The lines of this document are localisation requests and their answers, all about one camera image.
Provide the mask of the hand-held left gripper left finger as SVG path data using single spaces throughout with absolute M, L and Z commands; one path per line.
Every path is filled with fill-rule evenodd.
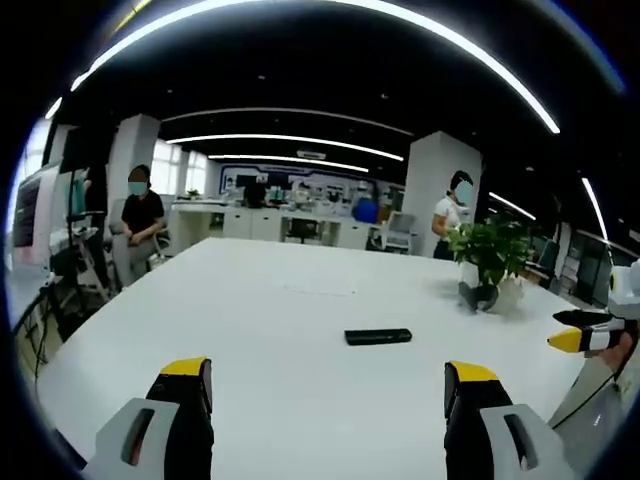
M 96 435 L 86 479 L 209 479 L 214 445 L 211 360 L 165 366 Z

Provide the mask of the person's right hand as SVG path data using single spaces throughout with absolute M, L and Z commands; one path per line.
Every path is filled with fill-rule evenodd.
M 614 374 L 616 374 L 624 367 L 624 364 L 630 357 L 634 346 L 634 338 L 628 332 L 624 332 L 620 336 L 617 345 L 602 350 L 598 354 L 598 357 Z

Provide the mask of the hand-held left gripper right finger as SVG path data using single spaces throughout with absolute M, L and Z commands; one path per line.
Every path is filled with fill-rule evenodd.
M 444 365 L 448 479 L 575 479 L 560 436 L 480 365 Z

